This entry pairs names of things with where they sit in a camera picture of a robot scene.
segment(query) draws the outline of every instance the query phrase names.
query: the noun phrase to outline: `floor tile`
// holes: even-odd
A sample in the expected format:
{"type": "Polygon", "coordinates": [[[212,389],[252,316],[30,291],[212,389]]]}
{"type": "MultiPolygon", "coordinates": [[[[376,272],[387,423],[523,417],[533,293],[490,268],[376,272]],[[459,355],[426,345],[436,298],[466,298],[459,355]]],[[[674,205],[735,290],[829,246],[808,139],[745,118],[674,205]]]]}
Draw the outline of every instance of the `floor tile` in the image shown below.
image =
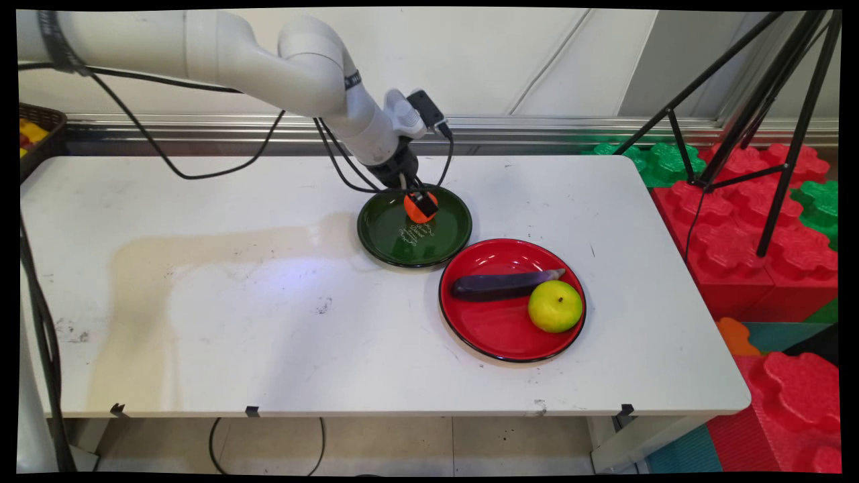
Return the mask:
{"type": "MultiPolygon", "coordinates": [[[[450,476],[450,419],[325,418],[319,476],[450,476]]],[[[303,475],[321,449],[318,418],[234,419],[220,464],[231,474],[303,475]]]]}
{"type": "MultiPolygon", "coordinates": [[[[213,418],[115,419],[99,444],[98,471],[211,474],[209,431],[213,418]]],[[[214,440],[223,446],[226,428],[214,440]]]]}
{"type": "Polygon", "coordinates": [[[585,418],[454,418],[456,476],[594,474],[585,418]]]}
{"type": "Polygon", "coordinates": [[[450,418],[329,418],[324,476],[453,476],[450,418]]]}

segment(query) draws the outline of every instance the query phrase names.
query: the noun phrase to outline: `black border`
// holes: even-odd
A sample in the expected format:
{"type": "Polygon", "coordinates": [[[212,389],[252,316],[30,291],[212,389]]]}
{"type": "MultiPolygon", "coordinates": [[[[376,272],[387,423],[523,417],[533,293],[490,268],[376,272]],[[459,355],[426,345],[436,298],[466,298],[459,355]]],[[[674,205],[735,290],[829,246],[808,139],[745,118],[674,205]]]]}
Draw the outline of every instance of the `black border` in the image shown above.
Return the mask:
{"type": "Polygon", "coordinates": [[[422,264],[416,264],[416,265],[411,264],[410,265],[410,264],[406,264],[406,263],[397,263],[395,261],[385,260],[379,254],[374,252],[370,247],[368,247],[367,242],[365,242],[364,239],[361,237],[361,218],[362,218],[362,215],[364,214],[364,211],[367,210],[367,205],[370,204],[370,201],[372,201],[373,198],[375,198],[377,196],[381,196],[385,193],[376,194],[373,197],[371,197],[370,199],[368,199],[367,203],[364,203],[364,206],[361,207],[361,211],[358,212],[358,220],[357,220],[357,223],[355,225],[355,230],[358,233],[358,241],[361,242],[361,245],[364,247],[364,249],[367,250],[367,252],[369,254],[373,255],[373,257],[377,260],[383,261],[383,262],[387,263],[388,265],[402,266],[404,268],[421,268],[424,266],[438,265],[440,263],[445,263],[447,261],[450,261],[453,257],[455,257],[457,254],[459,254],[462,251],[462,249],[466,247],[466,245],[468,244],[468,241],[472,238],[472,230],[474,230],[474,222],[472,220],[472,212],[471,212],[471,210],[468,209],[468,205],[466,205],[466,202],[463,201],[462,198],[460,198],[459,196],[456,196],[456,193],[448,190],[445,187],[434,186],[434,188],[436,190],[444,190],[444,191],[450,193],[450,195],[453,196],[454,198],[456,198],[457,201],[460,202],[462,207],[466,209],[466,215],[468,216],[468,233],[466,234],[466,238],[465,238],[465,240],[463,240],[462,244],[460,244],[457,248],[454,249],[453,252],[450,253],[450,255],[448,255],[447,257],[440,259],[438,261],[434,261],[432,263],[422,263],[422,264]]]}
{"type": "MultiPolygon", "coordinates": [[[[491,242],[492,240],[511,240],[511,241],[514,241],[514,242],[525,242],[525,243],[527,243],[527,244],[529,244],[529,245],[534,245],[534,246],[535,246],[535,247],[537,247],[537,248],[542,248],[542,249],[544,249],[546,252],[549,252],[552,256],[556,257],[558,260],[564,261],[564,259],[562,259],[561,257],[559,257],[559,256],[555,255],[555,254],[554,254],[553,252],[551,252],[550,250],[547,250],[546,248],[543,248],[543,247],[541,247],[540,245],[538,245],[538,244],[536,244],[536,243],[531,243],[530,241],[525,241],[525,240],[518,240],[518,239],[516,239],[516,238],[490,238],[490,239],[488,239],[488,240],[481,240],[481,241],[478,241],[477,243],[475,243],[475,244],[471,245],[471,247],[475,247],[475,246],[479,245],[480,243],[484,243],[484,242],[491,242]]],[[[471,347],[472,349],[474,349],[474,350],[475,350],[475,351],[477,351],[477,352],[480,352],[481,354],[483,354],[483,355],[485,355],[485,356],[489,356],[489,357],[491,357],[491,358],[498,359],[498,360],[500,360],[500,361],[510,362],[510,363],[517,363],[517,364],[526,364],[526,363],[532,363],[532,362],[538,362],[538,361],[545,361],[546,359],[554,358],[555,356],[557,356],[557,355],[558,355],[558,354],[560,354],[561,352],[566,351],[566,350],[567,350],[567,348],[569,348],[571,345],[573,345],[573,342],[576,342],[576,339],[578,339],[578,338],[579,338],[579,336],[580,336],[580,335],[582,335],[582,331],[585,329],[585,320],[588,318],[588,301],[585,299],[585,293],[584,293],[584,292],[585,292],[585,287],[584,287],[584,285],[582,284],[582,280],[578,277],[578,275],[576,275],[576,273],[575,273],[575,272],[573,272],[573,269],[572,269],[572,268],[570,268],[570,272],[571,272],[571,273],[576,277],[576,280],[578,280],[578,281],[579,281],[579,285],[581,285],[581,286],[582,286],[582,294],[581,294],[581,295],[582,295],[582,319],[579,321],[579,332],[578,332],[578,333],[576,334],[576,336],[575,336],[575,337],[570,341],[570,343],[569,343],[569,344],[565,345],[564,347],[561,347],[561,348],[560,348],[560,349],[558,349],[556,352],[553,352],[552,354],[549,354],[548,356],[544,356],[544,357],[542,357],[542,358],[535,358],[535,359],[513,359],[513,358],[505,358],[505,357],[503,357],[503,356],[499,356],[499,355],[497,355],[497,354],[493,354],[493,353],[491,353],[491,352],[486,352],[486,351],[484,351],[483,349],[479,349],[479,348],[477,348],[474,344],[472,344],[470,341],[468,341],[468,340],[467,340],[467,339],[466,339],[466,338],[465,338],[465,337],[460,333],[460,331],[456,330],[456,327],[454,327],[454,324],[450,323],[450,319],[448,319],[448,314],[444,311],[444,306],[442,305],[442,286],[444,285],[444,274],[445,274],[445,272],[447,272],[447,271],[448,271],[448,267],[449,267],[449,266],[450,266],[450,265],[448,264],[448,266],[445,266],[445,267],[444,267],[444,271],[442,272],[442,277],[441,277],[441,278],[439,279],[439,281],[438,281],[438,308],[442,310],[442,315],[444,316],[444,321],[448,323],[448,327],[450,327],[450,330],[454,331],[454,333],[456,334],[456,336],[457,336],[457,337],[459,337],[459,338],[460,338],[460,340],[462,340],[463,342],[465,342],[469,347],[471,347]]]]}

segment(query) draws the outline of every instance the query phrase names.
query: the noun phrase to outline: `red foam block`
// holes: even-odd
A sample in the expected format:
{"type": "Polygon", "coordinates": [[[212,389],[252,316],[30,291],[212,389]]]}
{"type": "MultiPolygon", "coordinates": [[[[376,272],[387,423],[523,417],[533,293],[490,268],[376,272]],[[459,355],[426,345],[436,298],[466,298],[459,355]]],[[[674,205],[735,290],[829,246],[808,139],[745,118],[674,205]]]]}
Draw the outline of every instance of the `red foam block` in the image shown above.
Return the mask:
{"type": "MultiPolygon", "coordinates": [[[[713,145],[713,147],[703,151],[699,157],[707,163],[710,163],[720,146],[722,146],[722,143],[713,145]]],[[[761,159],[760,151],[754,148],[746,148],[743,150],[739,147],[735,147],[734,150],[731,151],[731,155],[728,157],[728,162],[722,166],[722,171],[719,172],[715,182],[718,183],[730,180],[737,176],[755,173],[761,169],[767,169],[769,167],[770,164],[761,159]]]]}
{"type": "Polygon", "coordinates": [[[744,321],[802,322],[838,296],[838,253],[818,231],[777,228],[765,260],[774,287],[744,321]]]}
{"type": "Polygon", "coordinates": [[[752,404],[707,423],[722,469],[841,473],[838,368],[811,353],[734,360],[752,404]]]}
{"type": "MultiPolygon", "coordinates": [[[[760,238],[776,195],[777,178],[765,176],[722,188],[722,195],[734,205],[734,220],[741,228],[760,238]]],[[[785,195],[776,229],[795,229],[802,225],[802,205],[785,195]]]]}
{"type": "MultiPolygon", "coordinates": [[[[775,166],[787,161],[789,150],[790,146],[771,144],[766,151],[760,153],[760,157],[769,166],[775,166]]],[[[825,183],[827,171],[829,171],[829,163],[818,158],[817,151],[814,148],[802,145],[800,155],[796,159],[793,176],[790,178],[790,187],[798,188],[803,182],[808,180],[825,183]]]]}
{"type": "MultiPolygon", "coordinates": [[[[657,210],[681,254],[701,200],[701,188],[678,181],[654,188],[657,210]]],[[[704,196],[689,246],[689,269],[714,318],[737,317],[773,288],[764,261],[754,253],[754,239],[737,225],[734,207],[716,193],[704,196]]]]}

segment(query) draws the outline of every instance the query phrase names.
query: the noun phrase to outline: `robotic arm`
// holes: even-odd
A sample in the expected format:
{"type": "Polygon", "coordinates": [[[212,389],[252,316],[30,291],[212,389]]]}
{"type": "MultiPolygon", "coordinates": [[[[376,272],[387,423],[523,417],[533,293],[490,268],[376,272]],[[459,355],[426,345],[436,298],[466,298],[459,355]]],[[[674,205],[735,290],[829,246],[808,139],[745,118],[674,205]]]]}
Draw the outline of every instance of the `robotic arm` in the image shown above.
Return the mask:
{"type": "MultiPolygon", "coordinates": [[[[55,60],[43,37],[43,14],[16,12],[19,61],[55,60]]],[[[218,10],[58,12],[57,24],[86,65],[222,85],[322,118],[391,188],[420,186],[408,143],[426,133],[428,116],[429,127],[445,121],[423,91],[406,99],[389,90],[379,108],[337,33],[307,15],[283,27],[277,56],[257,44],[247,21],[218,10]]]]}

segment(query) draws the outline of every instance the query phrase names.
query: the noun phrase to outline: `eggplant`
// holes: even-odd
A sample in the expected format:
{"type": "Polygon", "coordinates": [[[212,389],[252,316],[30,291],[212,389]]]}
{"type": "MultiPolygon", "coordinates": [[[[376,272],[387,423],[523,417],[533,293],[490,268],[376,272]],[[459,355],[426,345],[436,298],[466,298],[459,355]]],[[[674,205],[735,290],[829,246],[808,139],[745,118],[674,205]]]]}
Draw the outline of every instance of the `eggplant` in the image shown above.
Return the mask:
{"type": "Polygon", "coordinates": [[[457,279],[450,294],[469,302],[490,302],[531,295],[537,285],[558,280],[563,268],[543,272],[510,273],[508,275],[471,275],[457,279]]]}

